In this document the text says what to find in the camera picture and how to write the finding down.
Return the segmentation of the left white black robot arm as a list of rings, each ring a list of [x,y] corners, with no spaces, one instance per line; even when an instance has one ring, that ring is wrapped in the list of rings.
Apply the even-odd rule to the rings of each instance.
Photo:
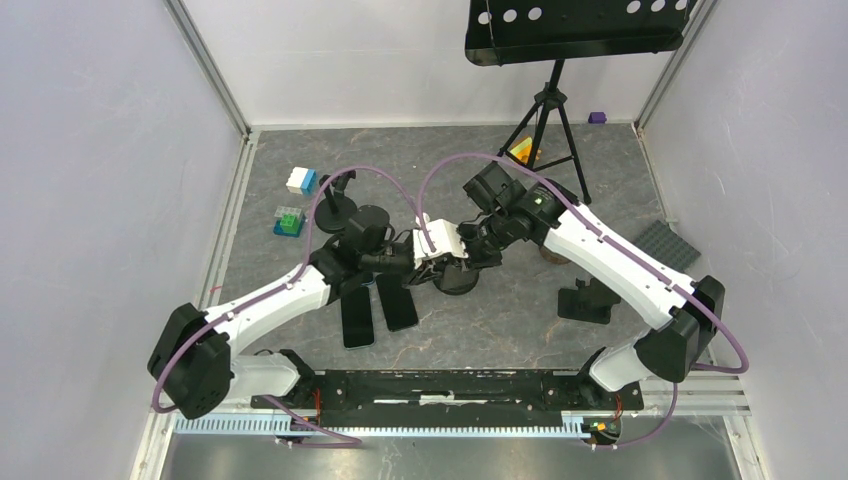
[[[468,257],[459,227],[429,217],[398,241],[384,209],[366,205],[292,271],[230,302],[201,309],[191,303],[169,316],[147,364],[155,379],[151,405],[159,413],[202,417],[230,398],[272,394],[290,407],[306,405],[313,379],[293,360],[244,350],[307,312],[350,297],[370,277],[414,284],[427,271]]]

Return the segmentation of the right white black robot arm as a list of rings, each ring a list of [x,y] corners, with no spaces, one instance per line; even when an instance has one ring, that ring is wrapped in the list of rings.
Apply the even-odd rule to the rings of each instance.
[[[492,162],[464,190],[486,213],[463,227],[470,260],[495,259],[518,240],[531,240],[584,269],[626,301],[646,323],[639,337],[606,347],[577,382],[580,400],[602,408],[624,386],[657,376],[682,382],[715,337],[725,287],[705,276],[696,281],[650,257],[606,227],[566,190],[542,183],[525,189]]]

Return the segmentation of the black round-base phone stand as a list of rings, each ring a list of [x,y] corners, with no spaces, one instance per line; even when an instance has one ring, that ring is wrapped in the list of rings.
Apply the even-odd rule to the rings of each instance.
[[[446,266],[442,275],[433,280],[440,292],[450,296],[461,296],[471,292],[479,282],[479,270],[462,265]]]

